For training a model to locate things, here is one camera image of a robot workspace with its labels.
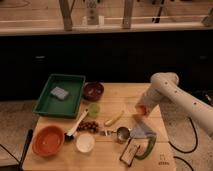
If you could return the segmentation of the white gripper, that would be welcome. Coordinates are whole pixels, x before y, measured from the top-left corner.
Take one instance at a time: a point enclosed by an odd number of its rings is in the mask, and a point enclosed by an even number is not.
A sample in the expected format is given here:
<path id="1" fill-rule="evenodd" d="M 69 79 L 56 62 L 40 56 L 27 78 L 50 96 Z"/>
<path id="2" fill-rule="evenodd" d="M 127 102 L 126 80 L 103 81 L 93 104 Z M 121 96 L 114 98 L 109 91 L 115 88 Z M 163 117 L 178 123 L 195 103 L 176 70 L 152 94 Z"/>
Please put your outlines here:
<path id="1" fill-rule="evenodd" d="M 144 105 L 146 107 L 146 114 L 145 115 L 149 115 L 150 112 L 153 110 L 153 107 L 150 105 L 150 103 L 144 97 L 141 97 L 138 100 L 138 102 L 135 105 L 135 108 L 137 106 L 142 106 L 142 105 Z"/>

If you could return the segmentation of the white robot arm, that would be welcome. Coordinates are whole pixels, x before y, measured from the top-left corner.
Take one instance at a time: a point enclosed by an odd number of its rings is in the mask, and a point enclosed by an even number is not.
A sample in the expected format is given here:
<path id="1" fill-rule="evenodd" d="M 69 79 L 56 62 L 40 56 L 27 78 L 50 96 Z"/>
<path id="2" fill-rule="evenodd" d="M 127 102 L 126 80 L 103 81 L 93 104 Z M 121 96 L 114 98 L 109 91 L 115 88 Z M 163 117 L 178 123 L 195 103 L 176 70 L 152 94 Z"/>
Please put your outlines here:
<path id="1" fill-rule="evenodd" d="M 176 73 L 155 73 L 150 78 L 150 87 L 142 94 L 135 107 L 138 113 L 148 116 L 164 98 L 182 107 L 189 116 L 213 139 L 213 107 L 178 87 Z"/>

